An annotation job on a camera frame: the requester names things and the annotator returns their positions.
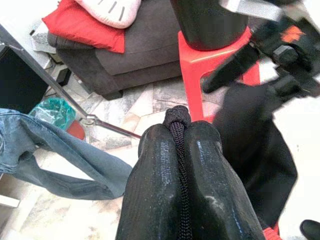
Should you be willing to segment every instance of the white wall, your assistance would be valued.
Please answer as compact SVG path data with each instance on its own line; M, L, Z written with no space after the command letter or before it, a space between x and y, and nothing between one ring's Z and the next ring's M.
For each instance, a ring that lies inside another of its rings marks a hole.
M29 33L39 26L41 18L58 6L58 0L0 0L0 24L45 67L48 56L32 49Z

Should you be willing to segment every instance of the black shoe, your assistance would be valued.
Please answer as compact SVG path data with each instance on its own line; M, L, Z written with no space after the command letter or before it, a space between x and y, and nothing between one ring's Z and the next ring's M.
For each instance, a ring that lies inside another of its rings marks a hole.
M308 240L320 240L320 223L313 220L304 220L300 225L302 234Z

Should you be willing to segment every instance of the teal plastic bag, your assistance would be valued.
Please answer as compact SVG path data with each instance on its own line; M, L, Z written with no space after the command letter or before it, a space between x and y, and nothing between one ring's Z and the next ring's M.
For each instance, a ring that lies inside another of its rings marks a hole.
M35 106L30 116L67 130L76 119L76 111L63 99L50 97Z

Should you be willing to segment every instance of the gray sofa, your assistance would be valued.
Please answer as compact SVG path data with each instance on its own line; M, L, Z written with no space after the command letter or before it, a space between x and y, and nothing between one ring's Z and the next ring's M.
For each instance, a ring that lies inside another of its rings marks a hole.
M181 75L179 30L170 0L142 0L135 22L125 30L124 54L52 34L48 41L87 87L112 99L123 89Z

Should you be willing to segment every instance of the red object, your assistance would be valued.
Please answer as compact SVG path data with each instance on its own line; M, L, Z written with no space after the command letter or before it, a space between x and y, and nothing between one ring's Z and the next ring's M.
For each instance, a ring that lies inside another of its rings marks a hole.
M73 121L66 132L80 140L85 139L85 131L78 121Z
M277 222L276 225L273 227L273 230L279 234L279 223Z
M271 227L268 227L263 231L266 240L281 240L280 236Z
M62 0L58 8L42 20L56 36L111 52L125 52L124 29L99 22L74 0Z
M201 77L213 72L228 57L247 44L250 37L251 33L247 28L235 43L227 47L213 51L198 51L188 46L181 31L178 33L180 66L192 121L206 120L212 123L214 118L212 113L204 114L203 111ZM259 85L259 64L246 72L242 80L247 85Z

